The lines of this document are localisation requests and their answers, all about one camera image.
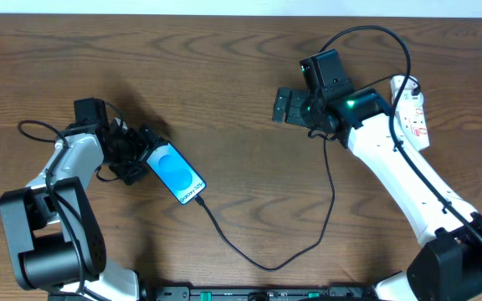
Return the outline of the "blue Samsung Galaxy smartphone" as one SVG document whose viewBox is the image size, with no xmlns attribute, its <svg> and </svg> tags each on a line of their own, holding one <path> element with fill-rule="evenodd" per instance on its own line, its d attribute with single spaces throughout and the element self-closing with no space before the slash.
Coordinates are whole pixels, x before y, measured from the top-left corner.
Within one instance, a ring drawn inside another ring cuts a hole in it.
<svg viewBox="0 0 482 301">
<path fill-rule="evenodd" d="M 182 205 L 207 188 L 205 180 L 170 142 L 155 148 L 146 163 Z"/>
</svg>

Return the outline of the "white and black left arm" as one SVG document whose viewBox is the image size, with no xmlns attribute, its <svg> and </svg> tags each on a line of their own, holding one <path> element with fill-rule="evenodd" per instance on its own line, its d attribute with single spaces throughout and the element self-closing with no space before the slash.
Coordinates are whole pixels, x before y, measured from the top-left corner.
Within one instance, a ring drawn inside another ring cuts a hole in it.
<svg viewBox="0 0 482 301">
<path fill-rule="evenodd" d="M 105 240 L 86 189 L 102 166 L 130 186 L 149 173 L 146 158 L 165 139 L 123 116 L 109 118 L 110 104 L 74 102 L 75 121 L 55 130 L 54 153 L 24 188 L 0 197 L 0 216 L 14 277 L 25 290 L 50 300 L 155 300 L 138 272 L 106 254 Z"/>
</svg>

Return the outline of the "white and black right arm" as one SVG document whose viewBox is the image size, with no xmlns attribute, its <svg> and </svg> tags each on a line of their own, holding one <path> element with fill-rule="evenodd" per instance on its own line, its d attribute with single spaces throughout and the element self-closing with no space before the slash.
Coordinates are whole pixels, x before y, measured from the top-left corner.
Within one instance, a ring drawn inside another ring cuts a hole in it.
<svg viewBox="0 0 482 301">
<path fill-rule="evenodd" d="M 418 82 L 391 78 L 392 100 L 354 89 L 339 54 L 300 61 L 306 89 L 281 88 L 273 119 L 338 140 L 384 185 L 421 249 L 409 267 L 373 287 L 381 300 L 469 300 L 482 294 L 482 214 L 425 161 L 428 147 Z"/>
</svg>

